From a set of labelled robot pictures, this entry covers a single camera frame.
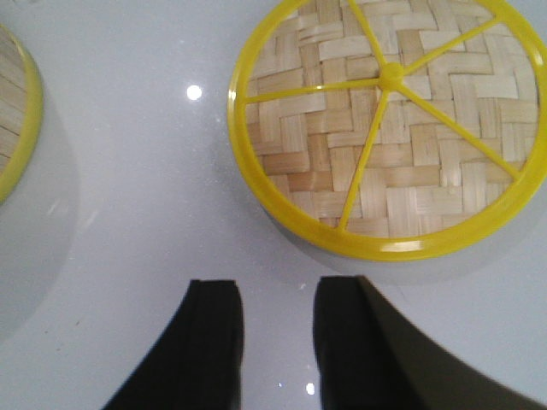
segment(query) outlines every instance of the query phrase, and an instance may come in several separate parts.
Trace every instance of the bamboo steamer lid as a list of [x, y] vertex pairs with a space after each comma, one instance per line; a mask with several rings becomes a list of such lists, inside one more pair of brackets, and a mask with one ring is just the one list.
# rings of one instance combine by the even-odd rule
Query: bamboo steamer lid
[[28, 52], [0, 26], [0, 202], [30, 160], [42, 120], [42, 86]]
[[268, 212], [322, 248], [443, 255], [541, 185], [546, 56], [503, 1], [285, 1], [236, 66], [234, 154]]

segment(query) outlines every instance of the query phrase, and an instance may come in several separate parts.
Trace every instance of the yellow plastic rim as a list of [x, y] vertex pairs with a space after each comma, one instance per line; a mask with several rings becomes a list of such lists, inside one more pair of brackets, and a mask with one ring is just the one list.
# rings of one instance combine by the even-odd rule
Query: yellow plastic rim
[[[483, 146], [477, 138], [467, 132], [464, 128], [458, 126], [453, 120], [443, 115], [443, 113], [435, 111], [423, 103], [423, 100], [414, 92], [397, 80], [401, 75], [399, 67], [389, 67], [385, 72], [390, 74], [380, 75], [379, 79], [364, 79], [361, 80], [362, 84], [360, 84], [361, 86], [377, 85], [383, 91], [398, 91], [404, 94], [412, 102], [416, 103], [430, 114], [437, 116], [437, 118], [446, 125], [449, 125], [455, 132], [459, 133], [469, 143], [475, 146], [475, 148], [481, 150], [490, 160], [509, 173], [513, 178], [513, 182], [494, 203], [472, 218], [443, 231], [417, 237], [383, 238], [365, 237], [346, 231], [343, 222], [340, 223], [343, 227], [342, 229], [339, 227], [332, 228], [320, 223], [320, 221], [315, 220], [304, 213], [304, 211], [283, 196], [264, 173], [250, 142], [246, 125], [245, 108], [250, 103], [261, 101], [261, 96], [247, 97], [247, 86], [259, 52], [273, 34], [277, 25], [307, 1], [308, 0], [285, 0], [260, 23], [256, 30], [251, 34], [239, 56], [228, 92], [227, 120], [234, 156], [245, 181], [260, 203], [275, 219], [298, 236], [303, 237], [316, 246], [337, 254], [375, 261], [411, 261], [445, 255], [465, 248], [473, 243], [477, 243], [479, 240], [487, 237], [501, 226], [505, 225], [526, 206], [527, 202], [542, 184], [545, 175], [547, 175], [547, 119], [545, 117], [545, 111], [541, 109], [547, 103], [545, 101], [545, 98], [547, 97], [547, 70], [545, 70], [547, 49], [529, 23], [512, 6], [503, 0], [496, 2], [491, 0], [476, 0], [478, 4], [492, 12], [494, 16], [493, 19], [428, 53], [420, 61], [403, 67], [403, 75], [413, 72], [430, 60], [440, 56], [455, 45], [470, 39], [474, 35], [479, 34], [496, 24], [504, 23], [521, 42], [523, 49], [530, 59], [538, 84], [538, 101], [540, 107], [538, 133], [532, 152], [521, 170], [511, 167], [510, 164], [501, 159], [497, 153], [492, 152], [488, 147]], [[348, 0], [348, 4], [353, 9], [358, 7], [355, 0]], [[379, 49], [379, 44], [375, 41], [374, 35], [370, 30], [364, 15], [361, 12], [358, 12], [356, 13], [356, 16], [362, 25], [363, 31], [367, 34], [373, 52], [379, 62], [380, 69], [387, 65], [391, 65], [383, 58], [382, 52]], [[281, 98], [306, 92], [337, 90], [344, 87], [348, 88], [348, 84], [318, 85], [298, 90], [272, 93], [267, 96], [267, 98]], [[385, 109], [385, 104], [386, 97], [380, 98], [377, 113], [382, 113]], [[367, 143], [367, 145], [372, 145], [373, 137], [378, 131], [380, 116], [381, 115], [378, 114], [375, 116], [375, 121], [368, 134], [371, 143]], [[359, 174], [362, 174], [364, 171], [367, 151], [371, 148], [367, 145], [362, 154], [362, 159], [364, 158], [364, 160], [360, 160], [360, 163], [357, 165], [354, 179], [358, 179]], [[357, 184], [352, 184], [346, 204], [351, 203], [350, 199], [352, 196], [356, 195], [356, 186]], [[344, 221], [344, 218], [348, 218], [349, 212], [350, 206], [346, 206], [342, 221]]]
[[15, 188], [21, 175], [25, 171], [26, 165], [31, 159], [42, 124], [44, 103], [42, 82], [33, 58], [9, 30], [1, 25], [0, 30], [4, 30], [17, 46], [17, 50], [19, 51], [25, 68], [26, 82], [26, 109], [21, 125], [19, 141], [8, 164], [0, 173], [1, 203], [5, 201], [11, 191]]

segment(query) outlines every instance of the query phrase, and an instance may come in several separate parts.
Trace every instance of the woven bamboo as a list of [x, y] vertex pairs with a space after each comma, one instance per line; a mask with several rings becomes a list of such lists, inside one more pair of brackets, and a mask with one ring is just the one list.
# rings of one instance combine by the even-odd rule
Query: woven bamboo
[[0, 173], [19, 142], [25, 109], [25, 68], [21, 54], [0, 28]]
[[[457, 225], [505, 192], [513, 181], [508, 169], [521, 169], [534, 145], [538, 92], [526, 52], [474, 0], [355, 3], [358, 13], [344, 0], [309, 1], [265, 43], [246, 111], [256, 156], [289, 201], [329, 226], [413, 237]], [[452, 40], [403, 79], [428, 105], [389, 92], [371, 133], [386, 90], [348, 84], [381, 75], [375, 45], [384, 62], [408, 67]], [[312, 92], [317, 85], [335, 86]]]

